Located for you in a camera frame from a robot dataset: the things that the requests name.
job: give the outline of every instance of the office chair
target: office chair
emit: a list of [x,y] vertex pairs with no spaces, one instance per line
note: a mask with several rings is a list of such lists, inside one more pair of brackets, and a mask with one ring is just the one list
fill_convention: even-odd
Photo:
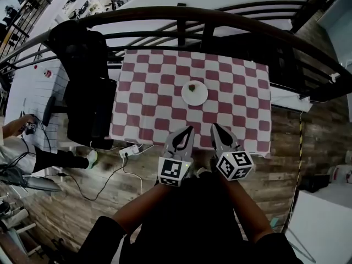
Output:
[[70,81],[64,94],[67,107],[55,106],[51,97],[43,116],[48,125],[52,113],[67,113],[67,137],[79,144],[110,149],[109,136],[117,83],[109,78],[106,40],[100,32],[88,31],[76,21],[52,29],[48,46],[58,56]]

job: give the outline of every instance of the white plate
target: white plate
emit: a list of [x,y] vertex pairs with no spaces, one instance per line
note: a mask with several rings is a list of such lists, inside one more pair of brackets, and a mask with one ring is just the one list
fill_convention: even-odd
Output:
[[[194,85],[195,90],[192,92],[188,86]],[[182,99],[191,106],[200,106],[208,99],[208,88],[202,82],[193,80],[183,85],[181,90]]]

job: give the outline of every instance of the red and white checkered cloth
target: red and white checkered cloth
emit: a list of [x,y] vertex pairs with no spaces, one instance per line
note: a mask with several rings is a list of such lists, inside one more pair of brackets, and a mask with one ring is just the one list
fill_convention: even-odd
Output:
[[[190,80],[208,88],[201,106],[189,106],[181,89]],[[268,68],[224,56],[184,51],[126,51],[113,107],[110,137],[163,145],[170,132],[192,125],[194,147],[211,149],[210,127],[231,130],[249,152],[270,152]]]

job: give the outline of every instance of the wooden floor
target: wooden floor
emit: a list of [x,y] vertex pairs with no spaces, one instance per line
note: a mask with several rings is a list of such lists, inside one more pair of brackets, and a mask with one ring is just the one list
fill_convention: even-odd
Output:
[[[314,40],[313,36],[312,40],[322,42],[320,37]],[[327,48],[328,43],[326,39],[324,46]],[[256,171],[241,182],[270,221],[278,218],[274,227],[278,232],[287,218],[298,175],[299,117],[299,113],[272,108],[271,158],[255,157]],[[346,97],[317,103],[301,117],[304,123],[302,172],[326,173],[330,166],[343,163],[346,150],[352,150],[352,125],[348,119]],[[84,155],[89,148],[80,148],[79,151]],[[130,160],[125,167],[127,172],[142,177],[143,191],[152,187],[156,180],[160,151],[161,148],[155,146],[137,160]],[[210,152],[195,152],[196,166],[206,163],[210,155]],[[77,179],[86,196],[94,198],[121,163],[118,150],[114,150],[101,153],[98,164],[91,170],[67,169],[67,173]],[[33,231],[42,242],[49,244],[52,238],[63,238],[73,250],[80,247],[99,216],[111,216],[141,193],[138,178],[121,171],[113,176],[94,202],[82,198],[70,177],[65,178],[60,187],[61,193],[38,192],[22,202],[29,210],[31,220],[37,223]]]

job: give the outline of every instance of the sleeve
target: sleeve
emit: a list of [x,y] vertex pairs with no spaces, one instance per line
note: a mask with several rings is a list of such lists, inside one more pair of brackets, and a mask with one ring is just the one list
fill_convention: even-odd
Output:
[[0,146],[4,145],[4,134],[2,133],[2,126],[0,126]]
[[109,217],[99,217],[82,247],[75,263],[110,264],[122,238],[124,229]]
[[259,260],[272,264],[301,264],[287,238],[282,233],[263,236],[254,246]]

